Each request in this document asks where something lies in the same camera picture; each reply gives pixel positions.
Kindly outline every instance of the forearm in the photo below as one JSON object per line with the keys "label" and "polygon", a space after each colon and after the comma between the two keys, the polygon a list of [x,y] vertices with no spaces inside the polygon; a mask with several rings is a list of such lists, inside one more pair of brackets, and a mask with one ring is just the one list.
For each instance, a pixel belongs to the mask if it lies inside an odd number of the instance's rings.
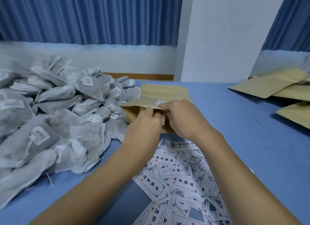
{"label": "forearm", "polygon": [[30,224],[92,224],[109,200],[136,174],[135,166],[132,162],[127,162],[127,159],[122,150],[116,150],[104,165],[64,194]]}
{"label": "forearm", "polygon": [[235,224],[300,224],[217,131],[197,140]]}

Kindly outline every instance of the blue curtain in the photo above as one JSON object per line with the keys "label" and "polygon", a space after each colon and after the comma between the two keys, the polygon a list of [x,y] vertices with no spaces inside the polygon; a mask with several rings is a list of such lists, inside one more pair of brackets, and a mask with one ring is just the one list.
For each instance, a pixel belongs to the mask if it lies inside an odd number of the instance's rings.
{"label": "blue curtain", "polygon": [[310,0],[284,0],[262,50],[310,52]]}
{"label": "blue curtain", "polygon": [[176,46],[181,7],[182,0],[0,0],[0,38]]}

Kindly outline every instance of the person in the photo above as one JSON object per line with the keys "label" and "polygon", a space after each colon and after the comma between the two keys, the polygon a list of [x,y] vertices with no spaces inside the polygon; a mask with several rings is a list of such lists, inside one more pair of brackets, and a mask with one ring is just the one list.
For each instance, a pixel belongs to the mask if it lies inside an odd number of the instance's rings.
{"label": "person", "polygon": [[[234,224],[301,224],[248,169],[194,104],[188,100],[174,100],[160,107],[166,110],[176,134],[200,148]],[[137,119],[128,126],[124,143],[107,162],[30,224],[92,224],[109,200],[154,155],[161,118],[161,114],[153,114],[152,108],[139,112]],[[119,159],[127,167],[121,167]]]}

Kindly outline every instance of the pile of cards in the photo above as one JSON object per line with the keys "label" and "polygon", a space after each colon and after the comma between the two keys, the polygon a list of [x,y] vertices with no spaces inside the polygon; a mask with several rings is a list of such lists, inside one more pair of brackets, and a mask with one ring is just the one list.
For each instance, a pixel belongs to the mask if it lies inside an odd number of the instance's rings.
{"label": "pile of cards", "polygon": [[[161,139],[133,180],[152,199],[134,225],[232,224],[207,161],[190,141]],[[189,217],[191,208],[203,221]]]}

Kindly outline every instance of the blue table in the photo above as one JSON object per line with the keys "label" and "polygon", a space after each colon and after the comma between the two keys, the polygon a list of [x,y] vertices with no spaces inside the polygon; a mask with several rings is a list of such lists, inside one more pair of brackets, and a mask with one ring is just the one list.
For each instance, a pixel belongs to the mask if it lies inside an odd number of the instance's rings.
{"label": "blue table", "polygon": [[[243,162],[301,223],[310,224],[310,130],[275,114],[285,105],[228,90],[232,84],[227,83],[137,81],[139,86],[142,83],[188,88],[193,103],[223,133]],[[162,134],[161,138],[178,137]],[[112,141],[99,165],[120,144]],[[28,224],[93,170],[82,175],[52,175],[53,186],[47,177],[41,177],[32,189],[23,191],[0,210],[0,224]],[[98,224],[131,225],[149,203],[150,199],[131,180],[102,212]]]}

